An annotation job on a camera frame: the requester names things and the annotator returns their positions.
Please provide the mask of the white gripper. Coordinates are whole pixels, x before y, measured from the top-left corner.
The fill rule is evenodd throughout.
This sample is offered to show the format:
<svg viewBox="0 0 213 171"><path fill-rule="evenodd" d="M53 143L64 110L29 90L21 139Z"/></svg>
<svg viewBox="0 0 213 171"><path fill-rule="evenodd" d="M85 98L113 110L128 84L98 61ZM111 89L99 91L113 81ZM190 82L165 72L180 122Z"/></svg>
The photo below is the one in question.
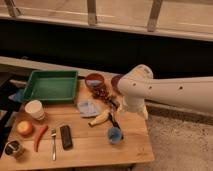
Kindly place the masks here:
<svg viewBox="0 0 213 171"><path fill-rule="evenodd" d="M124 96L118 108L118 112L120 114L124 114L126 112L137 113L145 120L148 119L148 111L146 108L145 100L143 98Z"/></svg>

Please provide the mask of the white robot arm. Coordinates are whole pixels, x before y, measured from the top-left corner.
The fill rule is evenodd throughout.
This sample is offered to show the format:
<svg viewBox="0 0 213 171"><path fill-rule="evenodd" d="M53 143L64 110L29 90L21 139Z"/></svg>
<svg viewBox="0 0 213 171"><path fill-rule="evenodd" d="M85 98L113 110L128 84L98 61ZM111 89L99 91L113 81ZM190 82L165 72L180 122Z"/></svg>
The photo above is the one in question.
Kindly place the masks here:
<svg viewBox="0 0 213 171"><path fill-rule="evenodd" d="M213 114L213 76L154 79L152 70L137 65L117 83L123 95L120 111L148 119L145 100Z"/></svg>

